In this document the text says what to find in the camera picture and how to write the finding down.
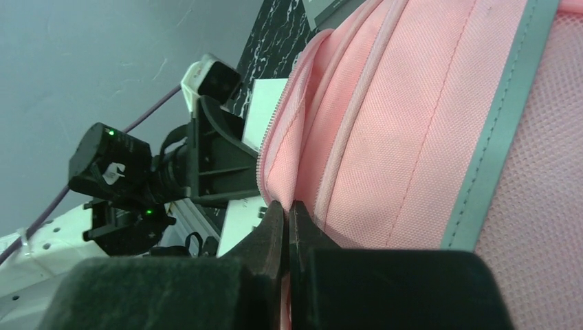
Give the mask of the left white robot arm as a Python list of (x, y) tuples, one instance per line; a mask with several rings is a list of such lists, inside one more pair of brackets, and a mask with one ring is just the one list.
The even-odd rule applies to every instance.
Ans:
[(166, 205), (257, 195), (244, 121), (210, 96), (158, 155), (101, 122), (69, 161), (69, 187), (91, 200), (25, 231), (1, 263), (1, 328), (244, 329), (250, 276), (237, 261), (159, 247), (175, 225)]

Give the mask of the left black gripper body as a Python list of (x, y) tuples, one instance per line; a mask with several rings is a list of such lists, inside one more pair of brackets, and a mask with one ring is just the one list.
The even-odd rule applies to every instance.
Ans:
[(188, 125), (172, 130), (158, 155), (136, 137), (98, 122), (69, 161), (68, 187), (91, 196), (84, 241), (108, 255), (148, 252), (176, 220), (166, 204), (188, 197)]

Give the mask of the pink student backpack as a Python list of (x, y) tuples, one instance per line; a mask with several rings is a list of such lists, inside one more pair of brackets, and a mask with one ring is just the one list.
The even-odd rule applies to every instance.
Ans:
[(345, 248), (476, 252), (519, 329), (582, 328), (582, 2), (366, 1), (301, 53), (266, 202)]

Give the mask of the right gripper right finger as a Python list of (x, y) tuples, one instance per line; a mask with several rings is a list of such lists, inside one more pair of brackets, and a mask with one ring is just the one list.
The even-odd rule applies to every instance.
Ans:
[(342, 249), (289, 211), (292, 329), (512, 329), (488, 266), (450, 250)]

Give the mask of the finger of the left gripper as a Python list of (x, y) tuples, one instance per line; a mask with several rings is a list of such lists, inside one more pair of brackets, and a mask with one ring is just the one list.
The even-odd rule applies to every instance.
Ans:
[(188, 125), (188, 197), (220, 207), (259, 195), (258, 153), (242, 141), (245, 120), (202, 96)]

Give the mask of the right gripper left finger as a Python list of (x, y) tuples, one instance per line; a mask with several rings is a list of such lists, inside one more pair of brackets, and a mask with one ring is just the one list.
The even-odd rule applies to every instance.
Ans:
[(219, 258), (91, 258), (66, 275), (41, 329), (286, 329), (285, 212)]

